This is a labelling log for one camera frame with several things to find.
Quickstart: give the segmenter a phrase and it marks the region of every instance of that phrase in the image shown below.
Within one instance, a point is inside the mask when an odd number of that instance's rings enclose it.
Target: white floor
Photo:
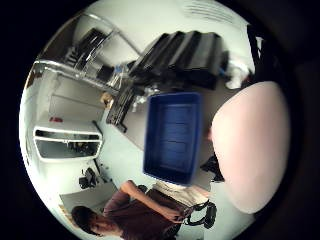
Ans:
[[[113,125],[105,123],[107,114],[108,111],[105,111],[102,121],[98,122],[104,136],[104,144],[98,160],[104,165],[105,173],[109,178],[112,178],[117,187],[122,182],[131,179],[136,184],[144,184],[151,188],[155,179],[142,172],[143,151],[129,141]],[[196,178],[208,179],[208,173],[203,172],[203,174],[205,177],[201,176],[201,171],[199,171]],[[208,179],[208,185],[211,189],[210,199],[217,206],[214,226],[210,229],[205,229],[203,226],[191,227],[182,225],[177,239],[200,240],[213,239],[213,237],[219,240],[232,239],[253,222],[252,215],[241,213],[229,202],[224,193],[224,183],[210,184],[210,179]],[[194,212],[192,220],[199,220],[204,214],[205,209],[200,212]]]

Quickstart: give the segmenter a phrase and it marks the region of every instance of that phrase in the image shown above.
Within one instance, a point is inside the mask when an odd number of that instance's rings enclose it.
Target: dark hair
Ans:
[[[85,206],[76,206],[72,209],[71,215],[76,224],[86,233],[98,235],[91,231],[89,222],[93,215],[96,214],[90,208]]]

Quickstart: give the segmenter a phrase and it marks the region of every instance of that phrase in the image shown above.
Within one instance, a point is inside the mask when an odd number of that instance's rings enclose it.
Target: man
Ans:
[[[72,217],[90,234],[119,236],[125,240],[160,240],[166,239],[169,232],[191,214],[192,205],[207,199],[208,192],[200,188],[184,188],[159,181],[144,194],[128,180],[107,202],[103,215],[77,206],[72,210]]]

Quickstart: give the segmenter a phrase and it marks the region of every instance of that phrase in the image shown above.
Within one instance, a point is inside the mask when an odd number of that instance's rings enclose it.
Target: shelf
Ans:
[[[94,157],[100,148],[101,142],[78,142],[86,144],[87,148],[83,150],[75,150],[71,148],[71,144],[58,141],[42,141],[35,140],[36,146],[41,158],[48,159],[69,159],[69,158],[83,158]]]
[[[74,134],[68,132],[53,132],[53,131],[44,131],[36,130],[35,137],[37,139],[64,139],[64,140],[98,140],[99,135],[97,134]]]

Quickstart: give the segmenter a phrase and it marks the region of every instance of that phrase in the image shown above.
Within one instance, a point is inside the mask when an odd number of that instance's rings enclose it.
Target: man's hand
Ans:
[[[174,223],[182,223],[181,221],[182,216],[179,213],[179,211],[162,206],[159,203],[155,202],[152,198],[150,198],[149,196],[145,195],[142,191],[140,191],[140,189],[138,189],[138,187],[135,185],[133,181],[128,180],[124,182],[120,188],[123,192],[129,194],[131,197],[147,205],[149,208],[158,212],[169,221]]]
[[[168,219],[169,221],[173,223],[182,223],[181,219],[181,214],[177,210],[173,210],[171,208],[161,206],[159,211],[158,211],[164,218]]]

